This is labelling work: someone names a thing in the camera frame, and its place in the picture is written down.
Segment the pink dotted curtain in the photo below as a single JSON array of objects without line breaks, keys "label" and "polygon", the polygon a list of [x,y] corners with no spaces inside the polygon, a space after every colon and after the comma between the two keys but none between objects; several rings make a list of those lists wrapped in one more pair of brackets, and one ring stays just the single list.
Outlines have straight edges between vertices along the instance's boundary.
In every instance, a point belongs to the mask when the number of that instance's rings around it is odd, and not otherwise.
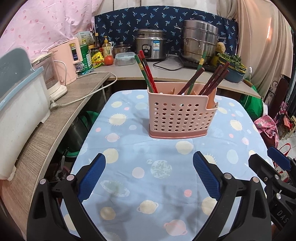
[{"label": "pink dotted curtain", "polygon": [[91,30],[102,1],[27,1],[1,36],[1,56],[16,47],[33,59],[50,48]]}]

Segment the green-red chopstick in basket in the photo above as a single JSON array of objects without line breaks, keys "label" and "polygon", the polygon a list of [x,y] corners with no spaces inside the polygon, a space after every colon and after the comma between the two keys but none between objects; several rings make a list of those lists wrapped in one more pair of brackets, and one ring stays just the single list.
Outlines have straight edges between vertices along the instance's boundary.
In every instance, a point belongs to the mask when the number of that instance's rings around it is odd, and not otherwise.
[{"label": "green-red chopstick in basket", "polygon": [[154,92],[153,88],[151,86],[151,83],[150,83],[150,81],[148,79],[147,73],[145,72],[144,66],[143,66],[143,64],[142,64],[142,62],[140,60],[140,57],[138,55],[135,55],[134,57],[135,57],[135,60],[136,60],[138,66],[140,68],[140,71],[141,71],[141,73],[142,73],[142,75],[143,75],[143,77],[144,77],[144,79],[146,81],[146,84],[147,84],[147,87],[148,87],[149,91]]}]

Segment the red tomato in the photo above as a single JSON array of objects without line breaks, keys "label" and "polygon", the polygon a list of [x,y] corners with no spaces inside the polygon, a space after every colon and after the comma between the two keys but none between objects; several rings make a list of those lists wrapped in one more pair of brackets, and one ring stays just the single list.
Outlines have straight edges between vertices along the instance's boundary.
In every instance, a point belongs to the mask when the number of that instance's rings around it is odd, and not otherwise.
[{"label": "red tomato", "polygon": [[106,56],[104,58],[104,64],[109,66],[109,65],[112,65],[114,63],[114,59],[112,56]]}]

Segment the green chopstick gold band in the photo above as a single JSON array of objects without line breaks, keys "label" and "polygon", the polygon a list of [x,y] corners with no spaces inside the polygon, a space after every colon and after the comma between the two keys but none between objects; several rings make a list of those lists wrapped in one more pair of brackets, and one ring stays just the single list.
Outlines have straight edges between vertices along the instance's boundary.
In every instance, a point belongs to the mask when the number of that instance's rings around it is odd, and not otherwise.
[{"label": "green chopstick gold band", "polygon": [[201,69],[202,69],[202,66],[204,64],[205,58],[206,58],[206,51],[203,52],[203,55],[202,55],[202,57],[200,59],[200,62],[199,62],[199,65],[198,65],[198,68],[197,68],[197,71],[196,71],[195,75],[189,81],[190,85],[189,85],[189,88],[187,90],[186,95],[190,95],[196,79],[201,75],[201,73],[202,73]]}]

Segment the blue planet-print tablecloth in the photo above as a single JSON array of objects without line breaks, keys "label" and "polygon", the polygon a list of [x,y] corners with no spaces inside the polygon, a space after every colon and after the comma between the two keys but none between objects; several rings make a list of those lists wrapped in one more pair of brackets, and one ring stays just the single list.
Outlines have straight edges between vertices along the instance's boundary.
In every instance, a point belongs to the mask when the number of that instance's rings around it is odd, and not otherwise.
[{"label": "blue planet-print tablecloth", "polygon": [[216,96],[207,135],[184,140],[151,138],[146,90],[114,93],[102,109],[72,173],[102,153],[106,168],[83,206],[107,240],[192,240],[213,207],[193,166],[200,151],[208,162],[249,180],[252,154],[268,163],[266,145],[242,105]]}]

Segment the dark maroon chopstick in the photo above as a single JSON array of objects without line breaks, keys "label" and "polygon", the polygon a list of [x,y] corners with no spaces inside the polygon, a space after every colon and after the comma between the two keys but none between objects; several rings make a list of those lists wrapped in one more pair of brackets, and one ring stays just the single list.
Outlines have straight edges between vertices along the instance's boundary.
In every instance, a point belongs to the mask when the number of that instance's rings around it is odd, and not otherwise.
[{"label": "dark maroon chopstick", "polygon": [[208,82],[204,85],[203,89],[199,92],[198,95],[202,95],[212,84],[212,82],[216,79],[216,77],[219,76],[219,74],[221,74],[223,71],[223,67],[222,65],[219,65],[218,68],[215,70],[215,72],[213,73],[213,75],[210,77],[210,79],[208,80]]},{"label": "dark maroon chopstick", "polygon": [[219,74],[218,77],[212,82],[210,87],[202,94],[202,95],[209,95],[220,83],[221,81],[225,78],[225,76],[228,74],[228,66],[230,65],[229,62],[226,62],[222,67],[223,71],[221,74]]}]

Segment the yellow snack packet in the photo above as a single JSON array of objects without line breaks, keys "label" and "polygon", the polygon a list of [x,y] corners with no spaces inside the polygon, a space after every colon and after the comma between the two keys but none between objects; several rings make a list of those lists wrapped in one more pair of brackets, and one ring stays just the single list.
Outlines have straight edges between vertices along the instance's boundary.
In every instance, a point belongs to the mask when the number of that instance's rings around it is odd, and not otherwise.
[{"label": "yellow snack packet", "polygon": [[91,61],[92,61],[92,67],[98,68],[104,64],[104,57],[102,53],[99,51],[92,56]]}]

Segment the beige curtain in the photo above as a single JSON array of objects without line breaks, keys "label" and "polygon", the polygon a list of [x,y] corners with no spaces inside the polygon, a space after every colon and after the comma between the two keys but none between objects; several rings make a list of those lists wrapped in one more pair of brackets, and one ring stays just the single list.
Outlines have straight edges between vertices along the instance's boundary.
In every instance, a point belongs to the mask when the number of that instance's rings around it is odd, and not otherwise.
[{"label": "beige curtain", "polygon": [[217,1],[217,14],[238,23],[237,54],[252,68],[251,82],[265,97],[272,82],[292,73],[290,25],[271,1]]}]

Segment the small steel lidded pot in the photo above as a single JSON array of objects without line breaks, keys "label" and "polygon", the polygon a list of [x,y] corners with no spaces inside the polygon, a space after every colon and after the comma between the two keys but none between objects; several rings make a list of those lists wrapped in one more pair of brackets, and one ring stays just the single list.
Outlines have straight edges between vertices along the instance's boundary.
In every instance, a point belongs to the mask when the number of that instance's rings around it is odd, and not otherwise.
[{"label": "small steel lidded pot", "polygon": [[132,46],[129,44],[124,44],[123,42],[120,42],[119,45],[116,45],[113,47],[113,56],[115,57],[118,53],[127,53],[130,52],[132,49]]}]

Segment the green bag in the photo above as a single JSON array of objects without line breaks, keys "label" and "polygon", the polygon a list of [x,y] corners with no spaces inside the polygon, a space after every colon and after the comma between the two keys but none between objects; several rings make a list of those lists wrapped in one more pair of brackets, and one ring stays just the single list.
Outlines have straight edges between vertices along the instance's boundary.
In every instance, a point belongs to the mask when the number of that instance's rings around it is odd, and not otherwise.
[{"label": "green bag", "polygon": [[255,121],[263,115],[263,102],[261,97],[253,97],[250,95],[242,94],[239,103],[246,110],[250,118]]}]

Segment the white blue-lid storage box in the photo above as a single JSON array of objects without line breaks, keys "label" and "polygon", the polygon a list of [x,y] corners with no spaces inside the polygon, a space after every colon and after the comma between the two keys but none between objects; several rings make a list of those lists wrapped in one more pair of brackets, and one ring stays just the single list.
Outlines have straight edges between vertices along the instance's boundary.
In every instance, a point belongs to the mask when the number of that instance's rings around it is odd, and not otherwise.
[{"label": "white blue-lid storage box", "polygon": [[12,180],[24,145],[50,115],[43,71],[22,48],[1,57],[1,180]]}]

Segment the yellow oil bottle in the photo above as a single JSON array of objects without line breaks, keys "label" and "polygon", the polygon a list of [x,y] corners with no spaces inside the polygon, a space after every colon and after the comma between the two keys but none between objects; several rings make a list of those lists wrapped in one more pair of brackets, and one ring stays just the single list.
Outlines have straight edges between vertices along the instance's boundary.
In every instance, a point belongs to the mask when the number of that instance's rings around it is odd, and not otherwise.
[{"label": "yellow oil bottle", "polygon": [[104,37],[104,43],[102,44],[102,55],[103,57],[112,56],[112,46],[107,39],[107,36]]}]

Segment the wooden counter shelf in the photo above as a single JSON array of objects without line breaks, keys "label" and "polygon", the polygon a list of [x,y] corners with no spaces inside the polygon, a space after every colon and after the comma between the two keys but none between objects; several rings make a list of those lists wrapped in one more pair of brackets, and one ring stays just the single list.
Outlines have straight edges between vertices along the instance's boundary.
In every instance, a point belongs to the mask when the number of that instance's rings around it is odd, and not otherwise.
[{"label": "wooden counter shelf", "polygon": [[17,159],[13,179],[1,181],[1,199],[23,237],[26,236],[30,205],[37,182],[44,177],[53,154],[71,123],[89,101],[86,95],[114,79],[126,87],[128,80],[139,83],[142,77],[136,65],[111,65],[99,67],[90,75],[84,75],[69,84],[68,92],[57,101],[69,105],[54,109],[47,120],[38,125]]}]

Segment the blue tray with greens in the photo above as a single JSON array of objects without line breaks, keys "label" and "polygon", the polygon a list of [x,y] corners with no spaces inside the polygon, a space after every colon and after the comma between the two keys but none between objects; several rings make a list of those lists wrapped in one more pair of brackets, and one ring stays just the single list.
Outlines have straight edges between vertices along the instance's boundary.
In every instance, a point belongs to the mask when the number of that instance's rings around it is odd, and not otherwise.
[{"label": "blue tray with greens", "polygon": [[218,64],[224,65],[229,62],[228,71],[225,79],[233,83],[239,83],[243,80],[247,68],[242,64],[241,57],[239,55],[229,55],[227,53],[218,54]]}]

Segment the pink perforated utensil basket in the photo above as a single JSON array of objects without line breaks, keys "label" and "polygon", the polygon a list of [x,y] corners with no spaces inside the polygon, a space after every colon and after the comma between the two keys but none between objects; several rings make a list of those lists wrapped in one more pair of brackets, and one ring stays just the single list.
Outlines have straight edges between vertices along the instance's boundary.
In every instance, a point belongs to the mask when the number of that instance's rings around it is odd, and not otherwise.
[{"label": "pink perforated utensil basket", "polygon": [[178,95],[184,82],[157,82],[158,93],[148,91],[149,135],[152,138],[182,139],[207,135],[218,110],[217,89],[198,95],[204,87],[196,83],[190,95]]}]

